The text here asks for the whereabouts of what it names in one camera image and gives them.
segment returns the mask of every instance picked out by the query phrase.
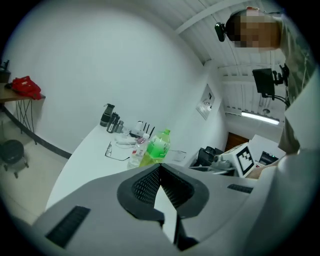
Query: black stool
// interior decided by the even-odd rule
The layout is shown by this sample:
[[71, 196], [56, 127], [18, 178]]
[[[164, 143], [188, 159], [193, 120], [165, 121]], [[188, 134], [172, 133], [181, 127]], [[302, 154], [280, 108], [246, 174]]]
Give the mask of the black stool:
[[[24, 164], [29, 168], [28, 162], [25, 158], [24, 145], [15, 139], [7, 140], [0, 146], [0, 156], [4, 161], [4, 169], [8, 170], [8, 166], [16, 164], [21, 159], [24, 160]], [[18, 173], [15, 171], [14, 176], [18, 178]]]

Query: red bag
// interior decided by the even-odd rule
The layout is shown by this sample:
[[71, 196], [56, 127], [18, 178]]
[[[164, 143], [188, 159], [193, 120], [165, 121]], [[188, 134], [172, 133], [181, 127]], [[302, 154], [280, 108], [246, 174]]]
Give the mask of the red bag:
[[34, 100], [41, 99], [41, 89], [30, 79], [30, 76], [13, 79], [12, 90], [21, 96], [30, 97]]

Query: green bottle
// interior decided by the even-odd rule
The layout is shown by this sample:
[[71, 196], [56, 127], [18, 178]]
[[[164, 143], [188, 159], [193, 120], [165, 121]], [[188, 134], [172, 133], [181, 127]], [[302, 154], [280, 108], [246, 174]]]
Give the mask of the green bottle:
[[170, 148], [169, 133], [170, 130], [165, 129], [152, 137], [139, 167], [162, 163]]

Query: white ceiling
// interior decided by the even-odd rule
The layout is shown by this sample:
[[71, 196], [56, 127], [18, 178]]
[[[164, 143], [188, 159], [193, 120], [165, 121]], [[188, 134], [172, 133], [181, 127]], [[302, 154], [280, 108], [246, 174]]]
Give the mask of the white ceiling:
[[[248, 53], [235, 48], [228, 39], [218, 40], [217, 22], [226, 23], [231, 13], [247, 6], [274, 12], [280, 8], [270, 0], [131, 0], [166, 22], [195, 52], [204, 64], [215, 60], [224, 84], [223, 104], [227, 115], [241, 115], [241, 111], [262, 114], [268, 108], [268, 116], [284, 123], [285, 105], [279, 100], [262, 98], [257, 92], [252, 70], [272, 68], [281, 72], [285, 58], [280, 50]], [[279, 85], [276, 95], [285, 96], [285, 88]]]

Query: black mesh vent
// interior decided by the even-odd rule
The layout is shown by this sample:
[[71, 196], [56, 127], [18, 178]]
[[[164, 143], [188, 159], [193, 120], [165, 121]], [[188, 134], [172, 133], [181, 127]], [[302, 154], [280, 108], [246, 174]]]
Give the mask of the black mesh vent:
[[90, 209], [75, 206], [47, 235], [51, 242], [64, 248], [87, 217]]
[[140, 201], [154, 207], [160, 187], [159, 169], [137, 180], [132, 186], [133, 195]]
[[209, 190], [201, 181], [165, 163], [151, 165], [124, 180], [117, 190], [117, 198], [135, 218], [162, 225], [165, 216], [154, 208], [160, 186], [181, 219], [197, 216], [209, 199]]
[[165, 194], [176, 209], [194, 195], [194, 187], [189, 182], [165, 168], [160, 172], [160, 179]]

